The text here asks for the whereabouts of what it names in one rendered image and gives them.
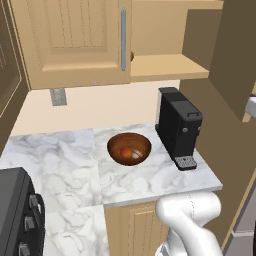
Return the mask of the brown wooden bowl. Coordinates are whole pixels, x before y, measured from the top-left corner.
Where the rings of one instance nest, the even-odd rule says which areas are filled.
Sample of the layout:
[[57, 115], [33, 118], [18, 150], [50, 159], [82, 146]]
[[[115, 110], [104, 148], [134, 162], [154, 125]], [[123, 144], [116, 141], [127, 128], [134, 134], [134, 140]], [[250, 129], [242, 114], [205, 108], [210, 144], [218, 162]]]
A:
[[[132, 151], [130, 157], [120, 155], [121, 148], [129, 148]], [[120, 133], [109, 139], [107, 151], [111, 158], [124, 166], [134, 166], [142, 163], [151, 152], [151, 142], [145, 136], [138, 133]]]

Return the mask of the beige base cabinet door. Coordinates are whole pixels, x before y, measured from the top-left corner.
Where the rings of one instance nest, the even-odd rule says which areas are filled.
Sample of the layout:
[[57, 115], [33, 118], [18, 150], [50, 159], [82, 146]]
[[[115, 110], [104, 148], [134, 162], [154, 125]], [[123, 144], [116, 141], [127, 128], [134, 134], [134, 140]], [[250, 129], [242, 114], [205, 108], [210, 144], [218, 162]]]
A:
[[168, 234], [155, 205], [151, 201], [104, 208], [110, 256], [155, 256]]

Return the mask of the brown tall side cabinet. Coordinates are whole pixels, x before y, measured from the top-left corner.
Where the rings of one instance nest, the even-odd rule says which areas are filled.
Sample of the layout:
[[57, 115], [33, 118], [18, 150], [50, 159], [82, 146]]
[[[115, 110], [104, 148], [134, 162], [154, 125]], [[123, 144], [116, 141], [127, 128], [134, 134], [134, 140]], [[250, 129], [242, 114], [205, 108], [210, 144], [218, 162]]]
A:
[[0, 155], [29, 92], [10, 0], [0, 0]]

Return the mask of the black coffee machine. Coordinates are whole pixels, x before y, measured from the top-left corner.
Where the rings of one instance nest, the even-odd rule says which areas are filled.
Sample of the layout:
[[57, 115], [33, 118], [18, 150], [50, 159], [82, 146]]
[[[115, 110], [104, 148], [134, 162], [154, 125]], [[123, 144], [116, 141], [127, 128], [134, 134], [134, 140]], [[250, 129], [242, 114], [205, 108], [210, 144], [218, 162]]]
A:
[[155, 130], [170, 158], [180, 171], [193, 170], [196, 139], [202, 113], [175, 87], [159, 88]]

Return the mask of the brown tall panel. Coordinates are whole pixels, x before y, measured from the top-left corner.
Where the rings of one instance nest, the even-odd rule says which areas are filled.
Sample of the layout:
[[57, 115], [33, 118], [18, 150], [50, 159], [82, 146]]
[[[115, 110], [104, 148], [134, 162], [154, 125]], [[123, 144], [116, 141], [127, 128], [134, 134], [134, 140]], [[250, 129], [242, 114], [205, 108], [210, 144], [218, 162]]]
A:
[[223, 184], [221, 215], [207, 228], [225, 246], [256, 177], [256, 121], [246, 104], [256, 82], [256, 0], [222, 0], [187, 14], [183, 54], [209, 71], [181, 92], [203, 113], [196, 149]]

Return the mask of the open beige wall shelf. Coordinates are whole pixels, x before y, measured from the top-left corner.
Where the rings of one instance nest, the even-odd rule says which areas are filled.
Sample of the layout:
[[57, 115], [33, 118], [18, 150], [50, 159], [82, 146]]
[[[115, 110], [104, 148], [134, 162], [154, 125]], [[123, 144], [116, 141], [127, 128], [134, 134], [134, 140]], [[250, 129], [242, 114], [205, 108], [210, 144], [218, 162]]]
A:
[[206, 78], [221, 0], [132, 0], [131, 80]]

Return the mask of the grey wall outlet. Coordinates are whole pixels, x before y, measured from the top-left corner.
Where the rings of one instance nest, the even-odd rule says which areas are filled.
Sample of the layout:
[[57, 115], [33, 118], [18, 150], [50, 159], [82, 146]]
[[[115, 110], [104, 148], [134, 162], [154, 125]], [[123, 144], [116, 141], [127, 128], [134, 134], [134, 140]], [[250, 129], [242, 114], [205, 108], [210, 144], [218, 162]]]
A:
[[50, 90], [53, 106], [64, 106], [67, 104], [66, 93], [64, 88]]

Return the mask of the beige wall cabinet door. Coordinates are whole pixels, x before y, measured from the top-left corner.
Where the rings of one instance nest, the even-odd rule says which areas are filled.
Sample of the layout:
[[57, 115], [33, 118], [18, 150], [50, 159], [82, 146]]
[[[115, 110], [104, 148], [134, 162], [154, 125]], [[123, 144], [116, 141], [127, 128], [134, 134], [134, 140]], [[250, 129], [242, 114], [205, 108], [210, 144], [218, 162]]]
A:
[[[33, 89], [131, 81], [132, 0], [10, 0]], [[126, 70], [121, 9], [126, 8]]]

